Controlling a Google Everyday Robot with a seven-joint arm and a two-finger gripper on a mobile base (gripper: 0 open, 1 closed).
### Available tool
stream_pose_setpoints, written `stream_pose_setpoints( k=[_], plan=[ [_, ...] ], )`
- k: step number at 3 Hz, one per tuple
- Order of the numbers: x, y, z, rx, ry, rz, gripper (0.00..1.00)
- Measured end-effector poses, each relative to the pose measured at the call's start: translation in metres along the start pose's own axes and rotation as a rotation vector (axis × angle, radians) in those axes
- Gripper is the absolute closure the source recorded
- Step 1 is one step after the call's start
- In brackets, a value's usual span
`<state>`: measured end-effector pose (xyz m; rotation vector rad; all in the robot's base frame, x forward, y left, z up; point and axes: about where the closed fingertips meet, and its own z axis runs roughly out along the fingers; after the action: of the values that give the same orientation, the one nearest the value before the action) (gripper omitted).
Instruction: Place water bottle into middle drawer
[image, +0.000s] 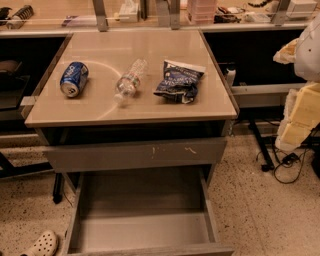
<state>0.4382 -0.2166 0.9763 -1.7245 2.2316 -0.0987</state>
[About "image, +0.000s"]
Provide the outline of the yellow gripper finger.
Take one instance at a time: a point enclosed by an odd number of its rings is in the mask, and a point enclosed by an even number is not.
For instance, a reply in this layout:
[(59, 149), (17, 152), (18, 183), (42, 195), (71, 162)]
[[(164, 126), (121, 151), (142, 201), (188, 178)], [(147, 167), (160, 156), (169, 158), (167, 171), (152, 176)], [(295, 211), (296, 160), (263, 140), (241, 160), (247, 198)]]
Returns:
[(299, 90), (290, 89), (285, 101), (284, 118), (277, 131), (276, 147), (283, 151), (295, 150), (319, 123), (320, 84), (308, 82)]
[(293, 39), (288, 44), (283, 46), (273, 56), (273, 60), (280, 64), (289, 64), (296, 61), (296, 46), (298, 39)]

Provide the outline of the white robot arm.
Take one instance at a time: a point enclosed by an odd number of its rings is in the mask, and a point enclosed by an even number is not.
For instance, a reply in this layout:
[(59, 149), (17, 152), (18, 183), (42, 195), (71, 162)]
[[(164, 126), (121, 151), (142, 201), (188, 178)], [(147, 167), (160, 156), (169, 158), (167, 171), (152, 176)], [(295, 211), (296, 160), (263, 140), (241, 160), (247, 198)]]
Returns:
[(273, 60), (293, 63), (295, 74), (306, 81), (299, 90), (289, 90), (275, 141), (278, 149), (293, 151), (320, 123), (320, 15), (298, 38), (277, 51)]

